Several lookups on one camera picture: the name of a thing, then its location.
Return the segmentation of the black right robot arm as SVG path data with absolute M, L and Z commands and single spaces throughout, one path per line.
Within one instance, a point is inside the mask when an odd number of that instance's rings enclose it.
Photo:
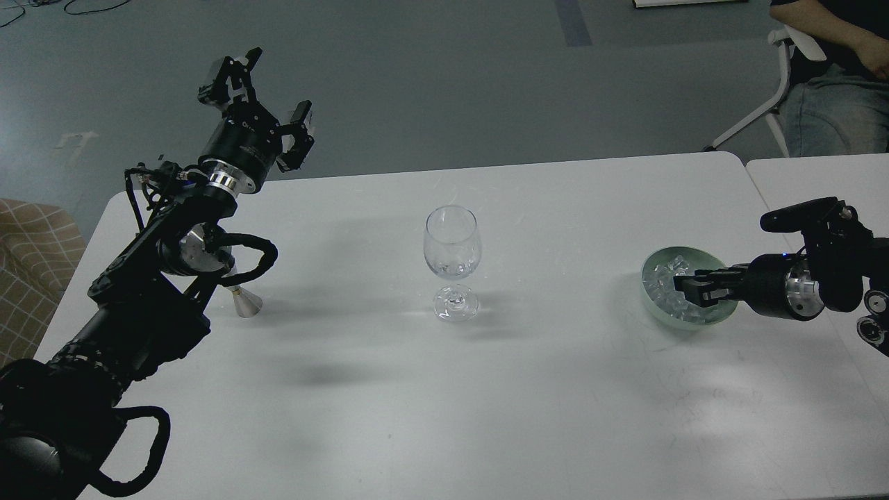
M 887 239 L 875 237 L 856 209 L 837 197 L 767 212 L 759 225 L 765 232 L 798 232 L 803 247 L 676 276 L 676 291 L 702 308 L 739 301 L 758 315 L 796 321 L 814 319 L 823 310 L 850 313 L 864 305 L 867 314 L 857 320 L 856 332 L 887 355 Z

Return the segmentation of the person left hand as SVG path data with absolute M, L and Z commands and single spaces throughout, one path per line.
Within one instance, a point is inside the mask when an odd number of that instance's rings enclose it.
M 851 42 L 858 60 L 873 76 L 882 81 L 888 79 L 888 41 L 879 35 L 865 31 Z

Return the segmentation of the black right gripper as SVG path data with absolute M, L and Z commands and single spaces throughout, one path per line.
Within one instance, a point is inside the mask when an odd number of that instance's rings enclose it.
M 746 268 L 696 269 L 674 276 L 673 284 L 701 308 L 743 301 L 758 315 L 797 321 L 810 321 L 825 309 L 808 259 L 794 254 L 763 254 Z

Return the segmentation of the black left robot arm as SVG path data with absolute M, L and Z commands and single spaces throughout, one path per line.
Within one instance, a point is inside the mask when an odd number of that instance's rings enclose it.
M 88 487 L 129 497 L 158 475 L 168 412 L 121 408 L 125 390 L 209 335 L 204 310 L 217 288 L 241 292 L 272 269 L 275 244 L 219 223 L 234 215 L 238 196 L 261 190 L 271 167 L 299 169 L 315 143 L 308 99 L 286 122 L 258 100 L 251 73 L 261 54 L 256 47 L 217 60 L 198 89 L 220 123 L 196 164 L 124 172 L 131 206 L 137 179 L 149 218 L 133 210 L 135 238 L 92 282 L 92 319 L 48 362 L 3 368 L 3 499 L 75 499 Z

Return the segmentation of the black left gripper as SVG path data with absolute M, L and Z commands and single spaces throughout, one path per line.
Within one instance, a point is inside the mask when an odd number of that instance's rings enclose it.
M 212 163 L 238 169 L 247 177 L 252 194 L 261 191 L 275 161 L 282 173 L 299 170 L 315 144 L 310 99 L 297 104 L 286 124 L 258 111 L 261 105 L 251 71 L 262 54 L 263 48 L 255 47 L 239 58 L 214 61 L 197 90 L 197 101 L 216 108 L 222 118 L 198 156 L 198 165 L 207 172 Z

